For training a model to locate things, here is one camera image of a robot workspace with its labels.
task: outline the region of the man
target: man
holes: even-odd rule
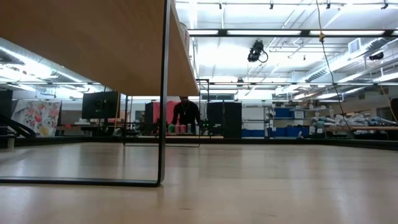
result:
[[[200,123],[200,112],[198,106],[188,100],[187,96],[180,96],[181,102],[174,106],[174,116],[172,124],[177,124],[177,118],[180,115],[180,124],[191,124],[191,133],[196,133],[195,119]]]

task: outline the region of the colorful artwork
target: colorful artwork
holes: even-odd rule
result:
[[[19,101],[12,119],[32,130],[38,137],[55,136],[61,103]]]

